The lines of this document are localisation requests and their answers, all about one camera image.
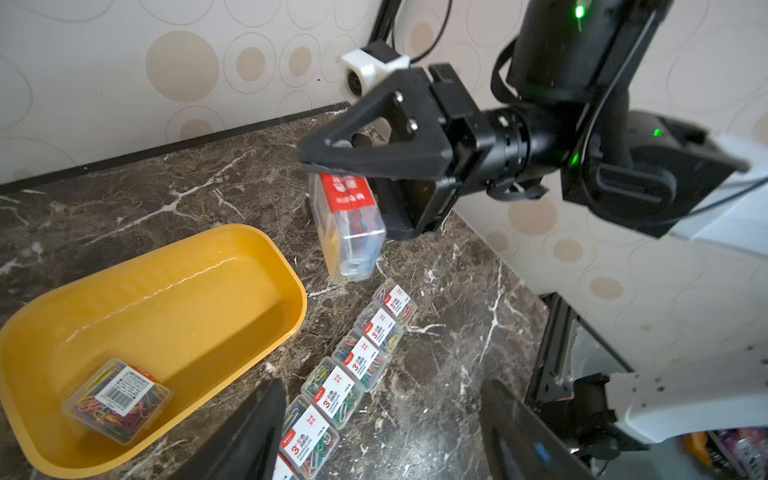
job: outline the wall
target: wall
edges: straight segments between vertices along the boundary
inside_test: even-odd
[[[0,2],[0,184],[341,101],[378,6]]]
[[[431,42],[446,0],[413,0],[396,22],[412,55]],[[440,46],[482,108],[496,56],[527,2],[456,0]],[[676,0],[631,85],[632,107],[768,145],[768,3]],[[635,368],[768,339],[768,264],[710,243],[651,240],[561,201],[557,174],[542,200],[476,194],[456,211],[537,293],[557,290]]]

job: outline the marble countertop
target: marble countertop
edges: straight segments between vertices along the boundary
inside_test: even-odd
[[[452,214],[438,233],[388,242],[365,282],[330,286],[303,212],[296,142],[333,114],[0,197],[0,324],[38,295],[224,223],[268,234],[306,287],[299,332],[162,439],[102,479],[165,478],[267,378],[288,401],[390,276],[420,305],[389,371],[342,430],[319,478],[489,478],[480,384],[522,396],[546,307]],[[0,414],[0,478],[47,478]]]

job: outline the black cable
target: black cable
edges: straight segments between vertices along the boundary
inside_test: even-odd
[[[606,461],[605,461],[605,463],[603,464],[603,468],[602,468],[602,470],[600,470],[600,471],[598,472],[598,474],[596,475],[596,477],[601,477],[601,476],[603,476],[603,474],[605,473],[605,469],[606,469],[606,467],[608,467],[608,464],[609,464],[609,463],[611,463],[611,460],[606,460]]]
[[[437,42],[440,41],[440,38],[442,37],[442,33],[445,31],[445,27],[448,26],[448,19],[451,16],[451,7],[453,6],[453,0],[448,0],[448,8],[445,10],[445,20],[442,21],[442,26],[440,27],[440,31],[437,34],[437,37],[435,37],[435,41],[432,43],[432,45],[427,48],[427,50],[422,53],[421,55],[417,55],[414,58],[411,58],[411,63],[417,63],[424,59],[427,55],[432,53],[432,50],[435,49],[435,46],[437,46]]]
[[[592,115],[589,117],[589,122],[587,123],[587,126],[584,128],[584,133],[579,137],[579,142],[581,142],[581,150],[579,152],[581,156],[581,163],[580,163],[580,169],[584,169],[584,162],[587,161],[587,145],[589,144],[589,137],[592,135],[592,129],[594,128],[595,122],[598,121],[598,117],[600,116],[600,112],[603,109],[603,105],[605,105],[605,101],[608,99],[608,96],[611,95],[611,92],[613,91],[614,87],[619,81],[619,78],[621,78],[621,74],[624,73],[624,69],[629,65],[629,62],[632,61],[632,57],[634,57],[634,53],[637,51],[637,49],[640,47],[640,44],[643,42],[643,39],[645,39],[645,35],[647,35],[648,30],[650,30],[650,24],[653,23],[654,18],[656,18],[656,11],[652,11],[650,15],[648,15],[648,20],[646,20],[645,25],[643,25],[643,29],[640,31],[640,34],[637,36],[637,40],[634,41],[632,44],[632,48],[630,48],[629,53],[627,54],[627,57],[624,59],[623,62],[621,62],[621,66],[618,70],[616,70],[616,75],[611,79],[611,83],[608,84],[608,86],[603,91],[603,94],[600,96],[600,99],[597,102],[597,106],[592,111]],[[582,182],[581,185],[586,189],[586,185],[584,184],[584,177],[581,176]]]

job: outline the yellow basin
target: yellow basin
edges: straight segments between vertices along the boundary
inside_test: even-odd
[[[27,459],[82,478],[126,462],[287,340],[306,292],[273,241],[225,225],[40,296],[0,330],[0,400]],[[61,404],[112,357],[174,397],[122,446]]]

